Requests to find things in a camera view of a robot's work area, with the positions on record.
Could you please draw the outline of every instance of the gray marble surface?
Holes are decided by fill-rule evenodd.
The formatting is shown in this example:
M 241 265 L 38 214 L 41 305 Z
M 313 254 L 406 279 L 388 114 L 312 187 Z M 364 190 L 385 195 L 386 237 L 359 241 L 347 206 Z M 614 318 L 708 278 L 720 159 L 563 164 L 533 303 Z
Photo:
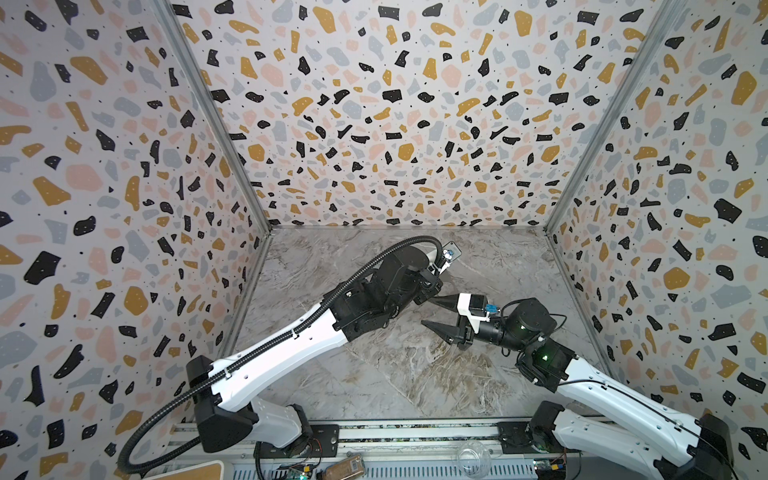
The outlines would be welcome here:
M 551 313 L 568 316 L 553 337 L 598 364 L 541 230 L 275 230 L 237 349 L 291 323 L 378 252 L 415 235 L 453 240 L 462 249 L 441 275 L 440 295 L 484 293 L 497 305 L 536 296 Z M 530 416 L 542 400 L 570 402 L 523 378 L 514 354 L 506 358 L 484 343 L 461 352 L 422 326 L 423 319 L 456 320 L 431 303 L 411 304 L 388 328 L 318 356 L 260 396 L 298 403 L 311 419 Z

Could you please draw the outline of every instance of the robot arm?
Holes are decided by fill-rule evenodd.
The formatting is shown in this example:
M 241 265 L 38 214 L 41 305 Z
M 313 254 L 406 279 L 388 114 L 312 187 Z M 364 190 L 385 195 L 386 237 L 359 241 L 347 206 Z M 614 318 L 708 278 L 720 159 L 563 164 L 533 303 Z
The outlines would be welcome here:
M 518 351 L 515 365 L 528 380 L 620 425 L 591 421 L 543 402 L 529 425 L 535 448 L 585 450 L 658 480 L 730 478 L 733 453 L 725 422 L 709 414 L 696 419 L 648 401 L 594 368 L 550 338 L 559 327 L 537 299 L 513 302 L 515 310 L 505 318 L 504 309 L 489 306 L 483 295 L 460 293 L 430 302 L 458 313 L 456 326 L 422 321 L 447 343 L 466 349 L 480 340 Z

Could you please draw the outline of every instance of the cable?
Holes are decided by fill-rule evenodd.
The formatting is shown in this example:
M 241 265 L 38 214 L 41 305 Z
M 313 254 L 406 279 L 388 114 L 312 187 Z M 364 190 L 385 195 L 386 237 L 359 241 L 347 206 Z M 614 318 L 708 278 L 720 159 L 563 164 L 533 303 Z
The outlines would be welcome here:
M 726 465 L 728 465 L 728 468 L 730 468 L 730 472 L 731 472 L 731 473 L 733 473 L 733 477 L 734 477 L 736 480 L 739 480 L 739 476 L 736 474 L 736 470 L 734 470 L 734 469 L 733 469 L 733 466 L 730 464 L 730 461 L 728 460 L 728 458 L 726 458 L 726 456 L 725 456 L 725 455 L 723 455 L 723 453 L 721 453 L 721 452 L 720 452 L 720 450 L 716 449 L 716 448 L 715 448 L 715 446 L 714 446 L 714 445 L 712 445 L 711 443 L 709 443 L 709 442 L 708 442 L 706 439 L 703 439 L 703 438 L 701 437 L 701 435 L 698 435 L 697 433 L 694 433 L 694 432 L 690 431 L 689 429 L 687 429 L 687 428 L 685 428 L 684 426 L 680 425 L 679 423 L 675 422 L 673 419 L 669 418 L 669 417 L 668 417 L 668 416 L 666 416 L 665 414 L 663 414 L 663 413 L 659 412 L 659 411 L 658 411 L 658 410 L 656 410 L 654 407 L 652 407 L 652 406 L 648 405 L 646 402 L 643 402 L 642 400 L 639 400 L 639 399 L 636 399 L 636 398 L 634 398 L 632 395 L 630 395 L 629 393 L 626 393 L 624 390 L 618 389 L 618 388 L 614 387 L 613 385 L 611 385 L 611 384 L 609 384 L 609 383 L 606 383 L 606 382 L 600 382 L 599 380 L 593 380 L 593 379 L 579 379 L 579 380 L 571 380 L 570 382 L 562 382 L 562 383 L 558 383 L 558 386 L 563 386 L 563 385 L 570 385 L 570 384 L 572 384 L 572 383 L 597 383 L 598 385 L 602 385 L 602 386 L 603 386 L 603 387 L 605 387 L 605 388 L 608 388 L 608 389 L 612 389 L 612 390 L 615 390 L 615 391 L 619 392 L 621 395 L 624 395 L 624 396 L 626 396 L 626 397 L 628 397 L 628 398 L 630 398 L 630 399 L 633 399 L 635 402 L 637 402 L 637 403 L 641 404 L 641 405 L 642 405 L 642 406 L 644 406 L 645 408 L 647 408 L 647 409 L 651 410 L 652 412 L 656 413 L 657 415 L 659 415 L 659 416 L 660 416 L 661 418 L 663 418 L 664 420 L 668 421 L 669 423 L 673 423 L 673 424 L 675 424 L 675 426 L 677 426 L 677 427 L 678 427 L 678 428 L 680 428 L 681 430 L 684 430 L 684 431 L 686 431 L 686 432 L 690 433 L 691 435 L 693 435 L 693 436 L 694 436 L 694 437 L 696 437 L 697 439 L 699 439 L 699 440 L 701 440 L 702 442 L 704 442 L 704 443 L 706 443 L 707 445 L 709 445 L 709 446 L 710 446 L 710 447 L 711 447 L 711 448 L 712 448 L 712 449 L 713 449 L 715 452 L 717 452 L 717 454 L 718 454 L 718 455 L 719 455 L 719 456 L 720 456 L 720 457 L 721 457 L 721 458 L 722 458 L 722 459 L 725 461 L 725 464 L 726 464 Z
M 181 447 L 173 450 L 172 452 L 168 452 L 167 454 L 157 457 L 148 462 L 139 463 L 139 464 L 131 463 L 131 453 L 136 448 L 136 445 L 138 445 L 139 441 L 144 437 L 144 435 L 146 435 L 147 432 L 149 432 L 152 429 L 152 427 L 154 427 L 166 415 L 173 412 L 174 409 L 182 405 L 188 399 L 192 398 L 196 394 L 202 392 L 203 390 L 212 386 L 214 383 L 223 379 L 228 374 L 231 375 L 232 372 L 235 372 L 236 370 L 241 368 L 243 365 L 255 359 L 262 353 L 266 352 L 267 350 L 271 349 L 274 346 L 281 344 L 282 342 L 285 342 L 288 339 L 293 338 L 294 333 L 299 334 L 304 330 L 308 329 L 310 326 L 312 326 L 313 323 L 315 323 L 317 319 L 319 319 L 330 308 L 330 306 L 333 304 L 334 301 L 336 301 L 337 298 L 343 295 L 357 280 L 360 280 L 361 278 L 367 276 L 370 273 L 370 270 L 377 263 L 381 262 L 384 259 L 384 257 L 386 257 L 387 255 L 393 252 L 396 252 L 397 250 L 408 247 L 415 243 L 433 243 L 434 245 L 436 245 L 437 254 L 435 255 L 435 266 L 439 270 L 443 265 L 445 265 L 445 257 L 441 255 L 442 244 L 440 243 L 440 240 L 437 240 L 434 237 L 430 237 L 427 235 L 420 235 L 418 237 L 407 238 L 405 240 L 399 241 L 398 243 L 395 243 L 391 247 L 387 248 L 383 252 L 373 257 L 368 263 L 366 263 L 359 270 L 357 270 L 346 282 L 339 285 L 333 291 L 333 293 L 331 293 L 324 301 L 321 302 L 320 307 L 314 312 L 312 312 L 310 316 L 308 316 L 304 321 L 302 321 L 298 325 L 298 327 L 293 329 L 293 331 L 289 330 L 285 333 L 282 333 L 270 339 L 268 342 L 264 343 L 263 345 L 260 345 L 257 348 L 251 350 L 246 355 L 238 359 L 236 362 L 232 363 L 232 365 L 225 367 L 221 371 L 208 377 L 208 379 L 206 379 L 199 385 L 195 386 L 193 389 L 187 390 L 186 392 L 182 393 L 178 397 L 171 400 L 168 404 L 163 406 L 161 409 L 157 410 L 150 418 L 148 418 L 144 423 L 142 423 L 139 426 L 139 428 L 137 428 L 134 431 L 131 437 L 125 442 L 125 445 L 123 445 L 122 450 L 120 450 L 120 455 L 118 455 L 118 469 L 121 472 L 126 474 L 134 474 L 134 473 L 144 474 L 145 472 L 148 472 L 151 469 L 158 467 L 160 465 L 163 465 L 165 462 L 178 457 L 179 455 L 191 449 L 195 445 L 198 445 L 200 443 L 200 437 L 196 437 L 195 439 L 190 440 L 189 442 L 183 444 Z

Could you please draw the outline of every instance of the transparent container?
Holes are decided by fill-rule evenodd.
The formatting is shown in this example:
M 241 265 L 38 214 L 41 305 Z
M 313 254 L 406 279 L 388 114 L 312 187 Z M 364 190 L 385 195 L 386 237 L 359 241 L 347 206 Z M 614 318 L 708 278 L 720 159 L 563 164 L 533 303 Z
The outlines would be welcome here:
M 484 478 L 491 472 L 491 451 L 477 440 L 467 440 L 456 450 L 456 466 L 469 478 Z

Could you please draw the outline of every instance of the terrazzo wall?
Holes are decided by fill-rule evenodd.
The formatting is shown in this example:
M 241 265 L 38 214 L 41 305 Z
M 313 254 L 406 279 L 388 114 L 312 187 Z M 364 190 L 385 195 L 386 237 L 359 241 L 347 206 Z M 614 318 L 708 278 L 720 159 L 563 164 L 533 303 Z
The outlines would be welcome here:
M 216 354 L 256 259 L 145 4 L 0 8 L 0 478 L 123 476 L 116 452 Z
M 555 226 L 622 382 L 768 471 L 768 2 L 688 2 Z
M 277 224 L 537 225 L 652 0 L 178 0 Z

